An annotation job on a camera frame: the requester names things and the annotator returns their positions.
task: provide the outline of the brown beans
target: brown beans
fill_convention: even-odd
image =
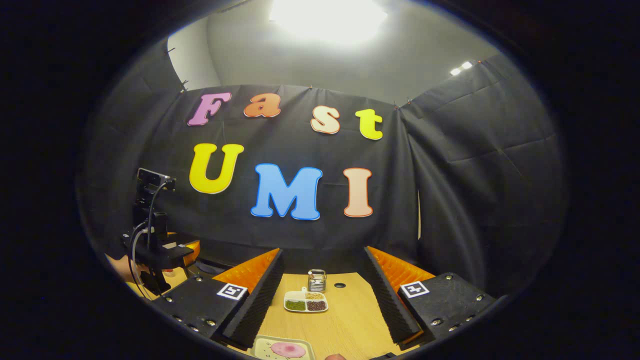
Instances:
[[[326,309],[326,303],[324,301],[308,301],[307,309],[309,311],[322,311]]]

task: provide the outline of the divided plate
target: divided plate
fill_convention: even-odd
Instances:
[[[306,294],[320,294],[322,298],[307,299]],[[286,306],[287,301],[304,301],[305,309],[304,310],[287,309],[287,306]],[[324,310],[308,310],[307,309],[309,302],[317,302],[317,301],[324,301],[324,303],[326,304],[326,308]],[[329,310],[329,302],[326,300],[326,296],[323,293],[318,293],[316,291],[307,291],[307,288],[302,288],[302,291],[287,291],[287,293],[284,294],[284,301],[282,302],[282,305],[287,311],[293,311],[295,313],[322,313],[323,311]]]

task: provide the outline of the cable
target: cable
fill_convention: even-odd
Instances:
[[[143,233],[146,233],[146,232],[147,232],[146,229],[142,229],[142,231],[138,231],[138,233],[136,234],[136,238],[132,242],[132,246],[133,246],[133,249],[132,249],[132,260],[133,260],[133,268],[135,270],[134,275],[135,275],[136,279],[141,284],[142,284],[142,280],[140,279],[140,275],[138,275],[138,265],[136,264],[136,244],[138,243],[138,239],[140,238],[140,235],[142,235]],[[145,296],[145,294],[147,294],[146,297],[148,297],[149,300],[151,300],[151,295],[149,295],[149,293],[147,293],[147,289],[144,286],[142,286],[142,289],[145,291],[142,296]]]
[[[154,201],[156,201],[156,196],[158,196],[160,190],[162,190],[162,188],[164,188],[167,184],[168,183],[165,181],[162,183],[162,185],[160,185],[160,187],[154,193],[154,196],[151,198],[151,204],[149,204],[149,218],[147,220],[147,249],[150,248],[151,244],[151,215],[153,214],[154,210]]]
[[[141,222],[140,224],[138,224],[138,226],[136,226],[133,229],[133,231],[131,232],[130,238],[133,238],[134,234],[136,234],[140,230],[140,228],[143,227],[144,225],[145,225],[145,222]],[[131,260],[131,249],[133,249],[132,248],[132,244],[133,244],[133,241],[129,243],[129,248],[128,248],[128,251],[127,251],[127,258],[129,260],[129,271],[131,273],[131,277],[133,278],[133,282],[136,283],[136,287],[138,288],[138,291],[140,291],[140,293],[142,294],[142,289],[140,289],[140,285],[138,285],[138,280],[136,280],[136,276],[133,275],[133,269],[131,268],[131,261],[132,261]]]

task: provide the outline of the wooden table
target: wooden table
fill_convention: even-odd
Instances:
[[[166,282],[172,288],[186,280],[182,269],[174,272],[175,277],[167,277],[165,273]],[[346,287],[336,288],[336,282],[343,282]],[[140,295],[133,283],[128,284]],[[324,295],[329,309],[322,313],[293,313],[284,309],[285,292],[300,291],[303,286],[307,287],[306,274],[282,276],[258,334],[305,340],[313,347],[317,360],[331,354],[341,354],[347,360],[368,360],[388,352],[398,355],[417,348],[400,351],[393,343],[373,290],[359,274],[327,275]],[[249,351],[229,348],[249,354]]]

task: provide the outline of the light fixture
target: light fixture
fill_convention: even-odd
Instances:
[[[386,17],[371,0],[275,0],[269,19],[299,37],[352,44],[371,38]]]

